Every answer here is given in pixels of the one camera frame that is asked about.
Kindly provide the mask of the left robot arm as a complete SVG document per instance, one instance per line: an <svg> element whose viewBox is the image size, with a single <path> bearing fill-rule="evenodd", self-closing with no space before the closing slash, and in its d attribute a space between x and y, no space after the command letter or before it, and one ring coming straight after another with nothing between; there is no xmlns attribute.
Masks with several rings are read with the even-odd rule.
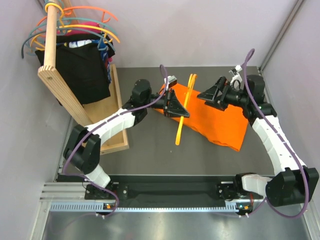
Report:
<svg viewBox="0 0 320 240"><path fill-rule="evenodd" d="M148 108L162 110L169 118L190 116L173 89L177 78L168 76L164 82L163 90L153 94L148 80L137 80L129 100L117 112L94 124L78 124L72 129L63 157L67 164L72 164L82 172L85 179L97 185L96 192L102 198L109 198L114 191L111 178L100 166L101 146L107 140L140 123L147 115Z"/></svg>

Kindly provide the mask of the orange trousers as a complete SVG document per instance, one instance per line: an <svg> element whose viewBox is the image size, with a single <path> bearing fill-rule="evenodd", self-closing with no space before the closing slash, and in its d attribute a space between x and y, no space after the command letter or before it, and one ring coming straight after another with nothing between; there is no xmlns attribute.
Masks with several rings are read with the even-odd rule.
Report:
<svg viewBox="0 0 320 240"><path fill-rule="evenodd" d="M220 111L205 105L197 98L198 91L193 90L187 105L189 118L183 125L203 135L213 144L240 151L247 131L248 120L243 116L240 107L229 105Z"/></svg>

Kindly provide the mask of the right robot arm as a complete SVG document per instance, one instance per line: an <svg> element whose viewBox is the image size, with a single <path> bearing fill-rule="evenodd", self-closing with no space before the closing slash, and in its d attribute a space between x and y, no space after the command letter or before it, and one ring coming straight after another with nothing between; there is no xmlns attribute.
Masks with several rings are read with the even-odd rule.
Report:
<svg viewBox="0 0 320 240"><path fill-rule="evenodd" d="M283 133L277 113L265 100L265 81L260 75L248 75L247 86L236 88L240 81L229 82L224 76L197 95L207 106L224 111L228 106L242 108L244 117L262 141L271 160L274 177L255 173L237 174L233 192L245 198L251 192L263 196L273 207L309 202L319 180L315 168L308 168L294 153Z"/></svg>

